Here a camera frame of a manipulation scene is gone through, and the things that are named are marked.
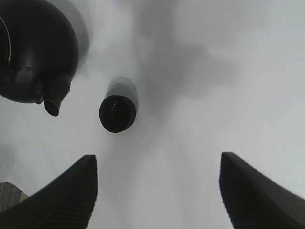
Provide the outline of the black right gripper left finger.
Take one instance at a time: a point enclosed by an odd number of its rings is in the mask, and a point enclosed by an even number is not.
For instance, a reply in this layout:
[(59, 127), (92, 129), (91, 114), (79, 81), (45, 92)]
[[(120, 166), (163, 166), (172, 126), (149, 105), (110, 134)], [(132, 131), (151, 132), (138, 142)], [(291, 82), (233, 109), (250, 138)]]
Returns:
[(0, 214), (2, 229), (85, 229), (98, 195), (97, 160), (84, 155), (39, 192)]

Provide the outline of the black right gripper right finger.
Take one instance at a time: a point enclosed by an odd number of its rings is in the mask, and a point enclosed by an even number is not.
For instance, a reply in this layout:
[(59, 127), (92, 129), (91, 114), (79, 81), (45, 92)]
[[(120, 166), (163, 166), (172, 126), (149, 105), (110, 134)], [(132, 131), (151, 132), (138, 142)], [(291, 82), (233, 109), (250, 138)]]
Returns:
[(235, 229), (303, 229), (305, 200), (232, 152), (223, 152), (219, 188)]

